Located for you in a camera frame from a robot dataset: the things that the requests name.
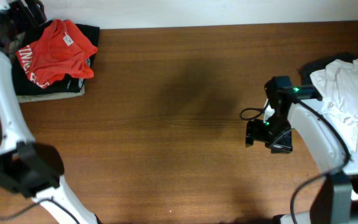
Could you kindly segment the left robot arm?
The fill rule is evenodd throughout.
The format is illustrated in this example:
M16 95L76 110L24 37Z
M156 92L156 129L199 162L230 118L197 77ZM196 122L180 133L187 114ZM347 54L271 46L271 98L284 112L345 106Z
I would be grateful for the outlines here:
M76 197L65 179L57 149L35 140L22 115L12 81L12 63L5 48L14 35L7 1L0 1L0 187L30 198L32 203L0 222L13 220L41 206L59 223L99 223Z

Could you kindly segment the red printed t-shirt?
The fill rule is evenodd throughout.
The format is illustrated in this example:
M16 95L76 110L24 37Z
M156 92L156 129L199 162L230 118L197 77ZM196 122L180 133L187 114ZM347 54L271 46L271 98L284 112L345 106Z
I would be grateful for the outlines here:
M57 19L44 29L38 40L19 49L16 57L27 79L45 89L63 80L65 75L94 77L86 60L97 51L76 24Z

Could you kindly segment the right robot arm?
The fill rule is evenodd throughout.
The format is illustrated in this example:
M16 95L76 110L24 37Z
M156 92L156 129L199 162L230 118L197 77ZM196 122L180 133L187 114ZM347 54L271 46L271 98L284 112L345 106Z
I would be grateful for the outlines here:
M291 133L305 142L319 174L300 184L290 199L290 212L276 215L274 223L358 223L358 155L349 150L333 122L321 112L323 97L313 85L294 86L288 76L273 77L264 85L267 101L259 116L246 119L245 145L258 141L273 154L293 150ZM324 182L306 212L295 212L301 189Z

